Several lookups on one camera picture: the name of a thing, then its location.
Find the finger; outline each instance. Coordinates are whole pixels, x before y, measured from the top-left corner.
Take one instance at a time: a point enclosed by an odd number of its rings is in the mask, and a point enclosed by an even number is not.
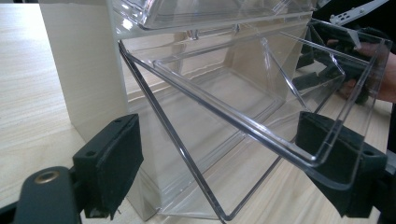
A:
[[[336,44],[338,44],[338,40],[337,39],[329,39],[326,43],[327,46],[334,46]]]
[[[355,87],[356,85],[356,80],[355,79],[350,79],[348,82],[346,82],[344,85],[348,86],[348,87]]]
[[[364,56],[373,56],[377,48],[378,48],[378,44],[370,44],[370,43],[362,42],[361,48],[356,49],[356,51]]]

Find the transparent plastic container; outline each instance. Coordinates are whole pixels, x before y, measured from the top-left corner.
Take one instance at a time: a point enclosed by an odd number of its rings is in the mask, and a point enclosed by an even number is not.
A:
[[[179,34],[186,38],[153,48],[122,41],[131,62],[163,80],[130,101],[145,157],[137,211],[231,220],[280,158],[333,189],[353,184],[390,42],[308,21],[251,22],[199,39]],[[375,44],[369,56],[354,50],[362,42]],[[345,96],[350,79],[356,85]],[[334,120],[326,136],[307,136],[321,138],[314,150],[295,144],[302,112]],[[321,172],[349,126],[359,138],[342,178]]]
[[[123,18],[143,29],[213,25],[246,19],[272,20],[286,14],[309,12],[312,0],[113,0]]]

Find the clear acrylic bin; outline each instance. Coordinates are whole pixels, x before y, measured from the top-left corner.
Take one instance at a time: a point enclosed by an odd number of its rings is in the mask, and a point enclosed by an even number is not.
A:
[[[310,12],[312,6],[312,0],[113,0],[116,12],[148,30],[191,29],[247,19],[272,20],[286,14]]]
[[[325,186],[350,187],[390,42],[307,22],[251,22],[195,40],[179,34],[185,38],[153,48],[138,38],[122,40],[129,63],[145,73],[134,73],[138,82],[152,76],[147,71],[164,81],[143,86],[146,97],[130,100],[141,119],[145,158],[131,203],[142,217],[158,212],[231,220],[280,157]],[[370,56],[354,50],[362,42],[376,45]],[[350,79],[357,84],[345,97],[342,87]],[[334,120],[315,150],[295,144],[302,112]],[[351,130],[360,136],[354,157],[342,178],[322,173],[350,123],[360,124]]]

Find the light wood surface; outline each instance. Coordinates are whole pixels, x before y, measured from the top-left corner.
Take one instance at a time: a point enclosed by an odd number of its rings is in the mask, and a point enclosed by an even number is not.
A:
[[[30,174],[70,167],[84,141],[70,123],[50,44],[37,5],[0,5],[0,207],[18,200]],[[385,149],[390,104],[377,102],[367,142]],[[340,218],[306,175],[282,161],[232,223],[376,223]],[[83,223],[143,223],[125,200],[115,219]],[[219,223],[155,216],[147,223]]]

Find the metal grommet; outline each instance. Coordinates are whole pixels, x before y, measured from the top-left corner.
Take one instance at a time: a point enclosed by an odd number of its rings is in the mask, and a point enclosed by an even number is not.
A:
[[[56,179],[58,176],[59,176],[59,171],[47,171],[36,177],[35,182],[37,184],[45,184]]]

